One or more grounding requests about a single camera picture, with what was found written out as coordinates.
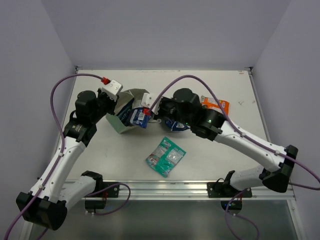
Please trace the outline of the blue white snack packet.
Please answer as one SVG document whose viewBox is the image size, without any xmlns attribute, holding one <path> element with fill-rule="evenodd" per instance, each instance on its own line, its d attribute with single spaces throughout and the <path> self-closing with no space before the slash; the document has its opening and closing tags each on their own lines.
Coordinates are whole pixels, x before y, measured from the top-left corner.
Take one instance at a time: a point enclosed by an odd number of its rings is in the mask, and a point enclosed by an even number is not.
<svg viewBox="0 0 320 240">
<path fill-rule="evenodd" d="M 177 121 L 174 121 L 174 120 L 169 120 L 169 119 L 166 119 L 162 123 L 162 126 L 166 130 L 171 131 L 171 132 L 183 132 L 183 131 L 186 131 L 186 130 L 190 129 L 190 127 L 187 126 L 186 124 L 183 124 L 183 123 L 180 123 L 180 122 L 177 122 Z"/>
<path fill-rule="evenodd" d="M 137 126 L 140 128 L 146 128 L 151 115 L 147 113 L 147 109 L 144 107 L 138 107 L 131 110 L 131 115 L 128 123 L 132 126 Z"/>
</svg>

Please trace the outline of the orange snack packet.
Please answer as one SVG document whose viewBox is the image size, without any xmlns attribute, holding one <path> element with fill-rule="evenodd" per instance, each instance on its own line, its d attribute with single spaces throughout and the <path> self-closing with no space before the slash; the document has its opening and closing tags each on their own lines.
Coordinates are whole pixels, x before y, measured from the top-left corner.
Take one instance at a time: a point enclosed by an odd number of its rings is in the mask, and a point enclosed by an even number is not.
<svg viewBox="0 0 320 240">
<path fill-rule="evenodd" d="M 206 108 L 208 108 L 208 109 L 216 110 L 216 111 L 222 113 L 221 108 L 217 104 L 216 100 L 212 97 L 206 97 L 206 96 L 202 95 L 200 97 L 200 103 L 203 106 L 206 106 Z M 220 103 L 221 107 L 223 108 L 224 112 L 228 115 L 230 103 L 226 100 L 219 100 L 219 103 Z"/>
</svg>

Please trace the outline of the green paper gift bag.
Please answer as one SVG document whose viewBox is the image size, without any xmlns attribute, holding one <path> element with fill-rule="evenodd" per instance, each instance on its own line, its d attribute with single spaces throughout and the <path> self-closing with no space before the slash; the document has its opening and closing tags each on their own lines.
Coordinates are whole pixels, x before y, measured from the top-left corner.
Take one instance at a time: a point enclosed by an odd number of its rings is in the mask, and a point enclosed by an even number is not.
<svg viewBox="0 0 320 240">
<path fill-rule="evenodd" d="M 127 104 L 133 98 L 134 98 L 134 102 L 132 105 L 132 109 L 143 108 L 141 106 L 141 100 L 144 93 L 149 93 L 149 92 L 146 89 L 132 88 L 132 89 L 122 91 L 119 94 L 119 98 L 114 110 L 114 115 L 110 115 L 110 114 L 106 115 L 107 121 L 110 123 L 110 125 L 118 134 L 122 134 L 124 132 L 127 132 L 129 130 L 132 130 L 138 127 L 138 126 L 133 126 L 129 124 L 129 118 L 131 116 L 131 112 L 128 116 L 126 125 L 122 124 L 122 122 L 117 117 L 117 114 L 120 112 L 121 108 L 124 107 L 125 104 Z"/>
</svg>

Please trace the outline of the dark blue snack packet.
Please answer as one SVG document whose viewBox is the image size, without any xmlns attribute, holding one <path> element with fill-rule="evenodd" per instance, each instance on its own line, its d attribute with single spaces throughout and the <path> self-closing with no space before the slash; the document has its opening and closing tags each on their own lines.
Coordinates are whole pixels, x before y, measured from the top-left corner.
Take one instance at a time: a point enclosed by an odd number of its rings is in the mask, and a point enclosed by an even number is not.
<svg viewBox="0 0 320 240">
<path fill-rule="evenodd" d="M 122 108 L 121 110 L 119 111 L 119 113 L 116 115 L 119 120 L 121 121 L 121 123 L 123 125 L 126 125 L 127 124 L 127 121 L 128 121 L 128 118 L 129 118 L 129 115 L 130 115 L 130 112 L 133 108 L 133 103 L 134 103 L 134 98 L 132 98 L 128 103 L 126 103 Z"/>
</svg>

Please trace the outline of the green snack packet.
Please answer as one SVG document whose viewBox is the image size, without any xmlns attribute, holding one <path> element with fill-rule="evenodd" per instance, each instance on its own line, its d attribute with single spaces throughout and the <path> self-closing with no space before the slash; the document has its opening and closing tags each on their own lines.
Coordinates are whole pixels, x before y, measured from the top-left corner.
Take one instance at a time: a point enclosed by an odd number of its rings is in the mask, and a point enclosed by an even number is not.
<svg viewBox="0 0 320 240">
<path fill-rule="evenodd" d="M 186 151 L 180 148 L 169 138 L 164 137 L 155 150 L 145 159 L 149 167 L 162 177 L 167 178 L 169 173 L 186 155 Z"/>
</svg>

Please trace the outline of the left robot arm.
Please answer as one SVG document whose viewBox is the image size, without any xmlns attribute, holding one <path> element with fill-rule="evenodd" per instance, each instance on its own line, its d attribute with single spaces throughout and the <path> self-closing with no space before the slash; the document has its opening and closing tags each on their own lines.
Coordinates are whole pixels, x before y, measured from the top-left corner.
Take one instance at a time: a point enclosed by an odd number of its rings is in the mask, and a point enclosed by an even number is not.
<svg viewBox="0 0 320 240">
<path fill-rule="evenodd" d="M 63 185 L 78 157 L 97 132 L 97 122 L 106 114 L 113 115 L 119 96 L 102 89 L 86 90 L 77 95 L 75 110 L 64 128 L 62 142 L 42 176 L 29 192 L 20 192 L 16 204 L 25 221 L 50 230 L 59 229 L 68 211 L 87 195 L 103 193 L 103 176 L 85 171 L 70 187 Z"/>
</svg>

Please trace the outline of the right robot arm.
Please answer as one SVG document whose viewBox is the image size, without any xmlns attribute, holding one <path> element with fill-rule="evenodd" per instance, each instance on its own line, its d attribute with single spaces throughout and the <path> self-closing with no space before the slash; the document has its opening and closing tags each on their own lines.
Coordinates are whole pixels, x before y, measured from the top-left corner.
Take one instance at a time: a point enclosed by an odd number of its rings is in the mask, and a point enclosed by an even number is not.
<svg viewBox="0 0 320 240">
<path fill-rule="evenodd" d="M 199 96 L 188 88 L 176 90 L 172 98 L 161 97 L 152 112 L 161 120 L 185 124 L 196 136 L 229 146 L 258 163 L 251 169 L 228 172 L 222 185 L 227 196 L 261 186 L 277 193 L 287 191 L 298 155 L 295 146 L 270 143 L 230 123 L 221 112 L 201 104 Z"/>
</svg>

